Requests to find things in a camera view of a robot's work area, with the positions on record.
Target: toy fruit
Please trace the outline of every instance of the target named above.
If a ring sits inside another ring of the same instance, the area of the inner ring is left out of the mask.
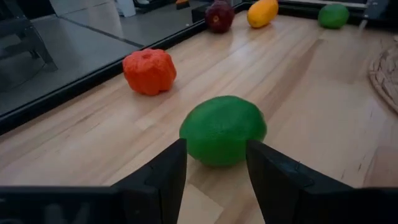
[[[342,4],[324,6],[318,15],[318,23],[328,29],[340,29],[349,18],[348,9]]]
[[[188,153],[210,166],[230,166],[246,158],[246,140],[262,141],[267,126],[256,105],[237,96],[202,102],[185,118],[180,138]]]
[[[260,28],[270,23],[277,14],[277,0],[259,0],[249,8],[248,22],[253,28]]]
[[[211,31],[225,33],[232,25],[234,9],[223,0],[216,0],[205,12],[205,22]]]
[[[123,72],[131,89],[151,96],[171,89],[177,74],[171,56],[160,49],[128,55],[123,60]]]

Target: black frame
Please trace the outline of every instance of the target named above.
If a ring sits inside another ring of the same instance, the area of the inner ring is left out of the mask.
[[[242,2],[234,6],[235,13],[248,10],[252,2]],[[293,2],[279,0],[279,14],[296,16],[296,17],[306,17],[310,19],[316,19],[318,11],[324,4],[314,4],[306,2]],[[364,13],[363,8],[349,7],[351,16],[349,19],[350,24],[359,24],[363,19],[362,15]],[[198,34],[206,29],[205,21],[200,18],[200,20],[194,23],[192,26],[181,30],[167,38],[164,38],[158,42],[151,45],[145,46],[146,48],[155,49],[168,49],[192,36]],[[369,26],[388,26],[389,21],[387,19],[378,19],[370,21]],[[110,78],[119,75],[122,70],[121,62],[124,57],[115,60],[113,63],[103,66],[102,68],[91,72],[84,77],[75,80],[57,90],[48,93],[34,101],[28,102],[0,117],[0,135],[4,134],[38,116],[44,114],[51,109],[65,103],[68,100],[94,88],[95,86],[109,80]]]

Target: wooden table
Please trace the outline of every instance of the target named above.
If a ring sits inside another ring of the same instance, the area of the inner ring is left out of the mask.
[[[111,185],[174,142],[194,106],[236,95],[258,105],[280,152],[353,187],[398,185],[398,119],[366,76],[392,34],[357,31],[287,16],[251,29],[241,12],[227,34],[168,51],[171,91],[138,95],[119,75],[1,136],[0,184]],[[246,165],[189,157],[179,223],[262,223]]]

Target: gray floor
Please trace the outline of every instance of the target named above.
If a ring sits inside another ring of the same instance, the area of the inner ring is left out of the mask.
[[[59,18],[34,23],[58,67],[28,53],[0,61],[0,114],[64,86],[138,48]]]
[[[176,10],[175,4],[169,4],[145,14],[124,18],[119,17],[111,1],[62,17],[138,44],[149,45],[191,25],[191,10],[203,4],[206,3],[191,0],[190,7],[182,10]]]
[[[192,23],[191,9],[205,4],[191,0],[186,9],[176,10],[175,4],[170,4],[124,18],[118,16],[113,0],[51,2],[60,17],[40,19],[34,26],[58,70],[49,71],[41,59],[34,60],[28,53],[0,61],[0,115],[138,50],[140,45],[186,28]],[[0,39],[0,46],[17,41],[17,37]]]

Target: red apple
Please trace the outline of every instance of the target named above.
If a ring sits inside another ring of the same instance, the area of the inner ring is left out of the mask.
[[[234,9],[223,0],[216,0],[205,12],[205,22],[211,31],[225,33],[234,20]]]

